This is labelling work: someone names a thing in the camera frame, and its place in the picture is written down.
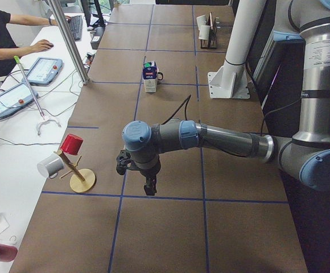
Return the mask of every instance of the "brown table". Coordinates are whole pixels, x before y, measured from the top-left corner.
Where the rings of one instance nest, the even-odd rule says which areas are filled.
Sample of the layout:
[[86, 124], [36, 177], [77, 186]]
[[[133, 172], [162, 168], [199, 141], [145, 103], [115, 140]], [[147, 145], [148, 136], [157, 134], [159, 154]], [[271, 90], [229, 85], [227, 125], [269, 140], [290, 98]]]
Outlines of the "brown table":
[[[200, 49], [195, 20], [210, 11], [221, 21], [213, 51]], [[46, 181], [11, 273], [307, 272], [275, 166], [206, 149], [169, 152], [155, 197], [139, 173], [116, 173], [123, 127], [162, 123], [189, 94], [189, 119], [259, 130], [254, 93], [209, 98], [207, 72], [223, 64], [233, 21], [227, 6], [114, 9], [67, 128], [84, 139], [79, 167], [96, 173], [96, 185], [79, 195], [70, 177]], [[150, 60], [164, 73], [154, 94], [141, 84]]]

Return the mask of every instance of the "desk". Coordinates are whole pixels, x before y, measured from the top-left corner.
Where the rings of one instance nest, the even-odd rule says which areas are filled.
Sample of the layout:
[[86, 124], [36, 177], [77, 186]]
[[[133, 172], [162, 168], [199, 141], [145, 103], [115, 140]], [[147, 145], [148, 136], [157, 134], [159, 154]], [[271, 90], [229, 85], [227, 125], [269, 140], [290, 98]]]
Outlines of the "desk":
[[[90, 46], [90, 35], [86, 31], [85, 23], [83, 28], [82, 40], [76, 42], [82, 58], [85, 57], [87, 52], [94, 53]], [[80, 78], [77, 73], [70, 76], [75, 67], [66, 50], [59, 28], [54, 26], [42, 28], [32, 44], [41, 39], [48, 39], [54, 44], [54, 47], [49, 51], [24, 56], [21, 58], [21, 62], [24, 68], [29, 68], [38, 57], [57, 57], [63, 60], [62, 70], [49, 86], [34, 87], [41, 97], [39, 98], [41, 107], [55, 115], [77, 101], [81, 90]], [[15, 73], [14, 76], [19, 81], [22, 78], [20, 72]], [[64, 82], [61, 85], [50, 92], [62, 81]], [[7, 90], [15, 84], [17, 82], [9, 77], [2, 88]], [[58, 127], [55, 122], [43, 125], [41, 136], [37, 136], [36, 124], [39, 121], [40, 114], [37, 110], [25, 108], [14, 116], [0, 121], [0, 137], [14, 143], [60, 143], [72, 111], [73, 107], [58, 116], [61, 127]], [[20, 246], [45, 182], [45, 178], [37, 171], [36, 165], [57, 149], [58, 144], [13, 146], [0, 140], [0, 214], [5, 217], [10, 225], [0, 234], [0, 242], [9, 241], [12, 236], [16, 236], [17, 243], [15, 246]], [[12, 263], [0, 263], [0, 273], [8, 272], [11, 265]]]
[[[210, 11], [226, 41], [229, 7], [114, 9], [65, 132], [83, 137], [81, 165], [97, 183], [78, 195], [69, 177], [46, 181], [11, 273], [307, 272], [276, 166], [206, 149], [169, 152], [155, 197], [145, 196], [139, 173], [116, 173], [124, 125], [161, 123], [189, 94], [189, 119], [259, 129], [255, 94], [209, 98], [207, 72], [222, 65], [227, 45], [199, 50], [195, 20]], [[154, 94], [143, 90], [146, 60], [164, 73]]]

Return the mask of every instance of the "white desk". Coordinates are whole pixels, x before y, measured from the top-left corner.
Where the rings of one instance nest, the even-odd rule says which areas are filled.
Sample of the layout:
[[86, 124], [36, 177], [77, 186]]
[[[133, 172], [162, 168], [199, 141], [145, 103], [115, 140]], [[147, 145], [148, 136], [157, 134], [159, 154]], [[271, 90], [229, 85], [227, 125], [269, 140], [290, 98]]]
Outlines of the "white desk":
[[[76, 44], [80, 56], [84, 59], [87, 52], [94, 53], [94, 51], [90, 47], [90, 34], [86, 31], [85, 23], [83, 28], [82, 40]], [[24, 56], [21, 58], [21, 63], [25, 69], [28, 69], [38, 57], [56, 57], [63, 60], [62, 70], [49, 86], [34, 86], [39, 96], [43, 96], [39, 98], [41, 107], [50, 111], [52, 115], [57, 115], [77, 101], [82, 83], [77, 73], [69, 76], [75, 70], [75, 66], [59, 28], [54, 26], [42, 28], [32, 44], [41, 39], [49, 40], [54, 47], [49, 51]], [[15, 73], [14, 76], [19, 81], [22, 78], [20, 73]], [[62, 81], [64, 82], [60, 86], [50, 92]], [[7, 90], [16, 84], [17, 82], [9, 77], [2, 85], [2, 89]], [[31, 104], [30, 107], [36, 109], [35, 104]], [[20, 110], [12, 117], [0, 121], [0, 138], [14, 143], [60, 143], [73, 108], [58, 116], [61, 127], [55, 122], [43, 125], [41, 136], [38, 136], [36, 131], [36, 125], [40, 121], [39, 112], [30, 108]], [[0, 234], [0, 243], [7, 243], [12, 236], [15, 236], [15, 246], [20, 246], [46, 180], [39, 174], [36, 165], [58, 148], [58, 144], [15, 146], [0, 140], [0, 215], [9, 223], [9, 227]], [[0, 262], [0, 273], [8, 272], [11, 265], [12, 262]]]

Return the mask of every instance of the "warning label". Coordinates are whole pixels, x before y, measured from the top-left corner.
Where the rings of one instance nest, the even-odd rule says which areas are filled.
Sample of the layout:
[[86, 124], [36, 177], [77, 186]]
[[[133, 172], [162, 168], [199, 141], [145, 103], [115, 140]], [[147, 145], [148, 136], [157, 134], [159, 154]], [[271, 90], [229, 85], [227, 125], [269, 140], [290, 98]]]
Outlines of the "warning label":
[[330, 67], [330, 39], [306, 45], [304, 69]]

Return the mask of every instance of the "tablet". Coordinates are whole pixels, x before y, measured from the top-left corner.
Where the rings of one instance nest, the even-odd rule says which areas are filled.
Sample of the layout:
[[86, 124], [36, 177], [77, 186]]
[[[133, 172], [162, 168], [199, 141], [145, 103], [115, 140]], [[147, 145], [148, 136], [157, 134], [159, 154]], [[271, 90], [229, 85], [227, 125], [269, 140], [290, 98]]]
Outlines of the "tablet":
[[32, 85], [49, 85], [63, 66], [63, 60], [40, 57], [26, 76]]
[[29, 88], [21, 83], [0, 94], [0, 117], [17, 112], [30, 104], [34, 98]]

